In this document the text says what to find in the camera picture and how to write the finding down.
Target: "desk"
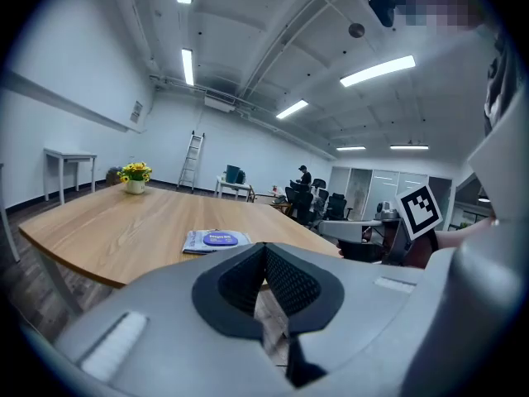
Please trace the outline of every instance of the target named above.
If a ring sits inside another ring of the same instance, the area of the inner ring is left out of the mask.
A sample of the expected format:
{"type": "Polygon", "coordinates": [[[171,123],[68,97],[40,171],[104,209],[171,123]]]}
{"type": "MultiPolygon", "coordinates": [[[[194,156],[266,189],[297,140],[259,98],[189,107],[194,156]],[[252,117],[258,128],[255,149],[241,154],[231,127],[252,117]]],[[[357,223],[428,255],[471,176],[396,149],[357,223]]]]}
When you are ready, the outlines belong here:
{"type": "Polygon", "coordinates": [[[198,229],[247,232],[252,242],[283,242],[338,257],[338,249],[266,204],[146,187],[140,195],[114,185],[53,208],[20,225],[40,252],[55,291],[74,315],[81,308],[54,261],[115,288],[163,267],[200,257],[182,253],[198,229]]]}
{"type": "Polygon", "coordinates": [[[217,176],[217,185],[215,185],[215,194],[219,199],[222,199],[222,188],[228,187],[235,190],[235,200],[239,198],[239,190],[243,189],[248,193],[246,201],[250,198],[250,184],[233,184],[231,182],[223,181],[220,176],[217,176]]]}
{"type": "Polygon", "coordinates": [[[3,230],[6,232],[7,243],[11,248],[11,253],[15,258],[15,261],[20,261],[20,256],[18,255],[17,246],[13,241],[13,235],[11,234],[11,228],[9,227],[9,221],[7,220],[6,205],[3,202],[3,187],[2,187],[2,168],[3,163],[0,163],[0,215],[2,216],[3,230]]]}
{"type": "Polygon", "coordinates": [[[48,201],[48,157],[59,160],[59,200],[64,204],[64,162],[75,163],[75,191],[79,191],[79,162],[92,162],[92,192],[96,190],[95,172],[97,155],[87,151],[59,151],[49,147],[44,149],[44,200],[48,201]]]}

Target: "aluminum ladder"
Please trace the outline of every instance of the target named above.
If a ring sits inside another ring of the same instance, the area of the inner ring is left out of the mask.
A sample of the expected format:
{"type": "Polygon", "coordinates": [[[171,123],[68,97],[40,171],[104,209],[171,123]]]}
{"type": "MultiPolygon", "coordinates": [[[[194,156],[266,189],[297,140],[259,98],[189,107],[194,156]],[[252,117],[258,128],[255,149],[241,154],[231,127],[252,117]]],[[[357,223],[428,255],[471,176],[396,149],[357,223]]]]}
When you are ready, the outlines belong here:
{"type": "Polygon", "coordinates": [[[198,168],[198,160],[200,159],[200,150],[202,149],[202,143],[206,138],[206,134],[201,136],[195,135],[195,131],[191,132],[191,139],[189,140],[188,153],[183,161],[182,172],[180,172],[180,179],[176,188],[183,183],[191,183],[191,192],[195,190],[195,172],[198,168]]]}

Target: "wall-mounted unit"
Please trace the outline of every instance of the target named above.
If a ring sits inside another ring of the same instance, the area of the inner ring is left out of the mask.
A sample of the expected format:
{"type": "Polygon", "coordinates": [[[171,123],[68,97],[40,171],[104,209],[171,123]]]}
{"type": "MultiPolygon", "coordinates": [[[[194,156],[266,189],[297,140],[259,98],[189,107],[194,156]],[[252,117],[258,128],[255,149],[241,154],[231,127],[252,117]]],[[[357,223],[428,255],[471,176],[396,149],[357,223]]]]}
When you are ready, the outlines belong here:
{"type": "Polygon", "coordinates": [[[233,112],[235,110],[234,98],[209,90],[206,91],[206,94],[204,95],[204,104],[210,108],[214,108],[226,113],[233,112]]]}

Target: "dark floor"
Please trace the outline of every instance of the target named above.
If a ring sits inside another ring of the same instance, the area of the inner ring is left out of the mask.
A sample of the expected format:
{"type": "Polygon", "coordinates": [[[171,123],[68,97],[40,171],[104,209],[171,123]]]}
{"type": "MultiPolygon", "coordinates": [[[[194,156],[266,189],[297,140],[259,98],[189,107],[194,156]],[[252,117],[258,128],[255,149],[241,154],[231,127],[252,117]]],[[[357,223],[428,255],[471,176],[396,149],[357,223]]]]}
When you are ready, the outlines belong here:
{"type": "MultiPolygon", "coordinates": [[[[150,182],[149,186],[176,191],[176,188],[169,184],[150,182]]],[[[104,187],[104,185],[97,185],[96,191],[104,187]]],[[[89,187],[78,192],[71,191],[64,195],[64,199],[68,202],[89,192],[89,187]]],[[[179,192],[190,193],[190,189],[180,188],[179,192]]],[[[212,196],[213,192],[195,189],[195,194],[212,196]]],[[[223,197],[224,199],[235,198],[231,194],[223,194],[223,197]]],[[[245,197],[239,197],[239,200],[244,201],[245,197]]],[[[0,228],[2,230],[0,232],[0,285],[3,292],[21,315],[50,342],[59,336],[71,319],[68,311],[47,283],[36,259],[35,250],[26,239],[21,237],[18,225],[59,205],[58,197],[51,198],[48,202],[36,203],[8,215],[12,235],[21,257],[18,263],[12,257],[3,228],[0,228]]],[[[62,265],[59,265],[59,268],[66,284],[85,310],[97,305],[112,292],[111,287],[89,280],[62,265]]],[[[286,322],[284,314],[270,291],[260,292],[255,317],[264,324],[264,349],[274,363],[284,370],[288,357],[288,343],[283,335],[286,322]]]]}

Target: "person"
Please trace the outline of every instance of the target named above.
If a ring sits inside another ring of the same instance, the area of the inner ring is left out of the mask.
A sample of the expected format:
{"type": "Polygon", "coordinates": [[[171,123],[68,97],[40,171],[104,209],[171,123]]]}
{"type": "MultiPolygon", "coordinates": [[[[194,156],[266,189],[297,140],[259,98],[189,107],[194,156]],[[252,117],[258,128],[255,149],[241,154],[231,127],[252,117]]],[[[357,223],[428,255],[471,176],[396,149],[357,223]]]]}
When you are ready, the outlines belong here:
{"type": "Polygon", "coordinates": [[[298,169],[303,172],[303,175],[301,179],[296,179],[296,182],[300,184],[310,185],[312,182],[312,176],[311,173],[307,170],[307,167],[305,165],[301,165],[298,169]]]}
{"type": "MultiPolygon", "coordinates": [[[[487,94],[484,102],[484,135],[487,136],[498,124],[498,120],[506,112],[512,97],[526,80],[526,67],[516,52],[515,46],[502,29],[500,22],[491,12],[484,9],[480,0],[455,0],[450,4],[450,15],[446,15],[448,2],[454,0],[434,0],[433,10],[438,8],[440,16],[436,17],[438,24],[448,22],[458,30],[474,29],[480,25],[487,27],[494,35],[495,49],[498,52],[488,69],[487,94]]],[[[407,0],[405,6],[413,6],[421,2],[425,6],[431,6],[430,0],[407,0]]],[[[486,190],[482,187],[480,196],[486,196],[486,190]]],[[[459,231],[435,231],[436,243],[426,235],[415,240],[410,252],[408,252],[404,265],[424,269],[430,260],[432,253],[438,249],[458,247],[466,237],[483,231],[496,222],[494,214],[490,218],[483,219],[476,224],[459,231]]],[[[389,251],[393,245],[396,228],[387,226],[384,229],[384,250],[389,251]]]]}

